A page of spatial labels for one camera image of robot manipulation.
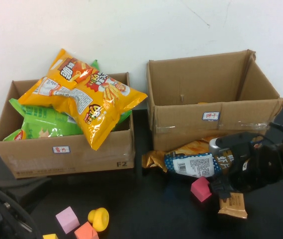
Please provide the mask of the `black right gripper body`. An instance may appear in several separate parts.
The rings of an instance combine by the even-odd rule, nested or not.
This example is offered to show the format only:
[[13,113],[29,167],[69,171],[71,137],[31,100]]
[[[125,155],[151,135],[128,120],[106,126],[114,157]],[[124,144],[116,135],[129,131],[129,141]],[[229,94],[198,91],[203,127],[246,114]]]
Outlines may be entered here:
[[237,145],[231,148],[234,162],[229,169],[228,179],[235,191],[251,192],[265,186],[259,168],[263,148],[263,145]]

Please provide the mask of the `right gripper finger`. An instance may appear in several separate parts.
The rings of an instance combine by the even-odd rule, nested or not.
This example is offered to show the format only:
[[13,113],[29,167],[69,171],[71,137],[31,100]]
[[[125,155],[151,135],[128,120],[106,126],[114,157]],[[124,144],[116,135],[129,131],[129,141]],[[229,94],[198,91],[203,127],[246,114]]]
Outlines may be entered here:
[[225,200],[231,197],[231,192],[233,191],[234,190],[232,188],[221,188],[217,190],[217,193],[220,199]]
[[218,179],[210,184],[211,191],[215,194],[223,194],[228,192],[228,183],[224,180]]

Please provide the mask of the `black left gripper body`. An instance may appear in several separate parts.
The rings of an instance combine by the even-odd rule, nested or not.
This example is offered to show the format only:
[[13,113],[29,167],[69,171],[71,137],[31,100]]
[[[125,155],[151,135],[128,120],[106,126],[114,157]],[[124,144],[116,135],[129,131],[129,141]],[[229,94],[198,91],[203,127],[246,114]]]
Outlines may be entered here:
[[0,180],[0,190],[19,203],[27,212],[35,207],[50,192],[52,180],[48,177]]

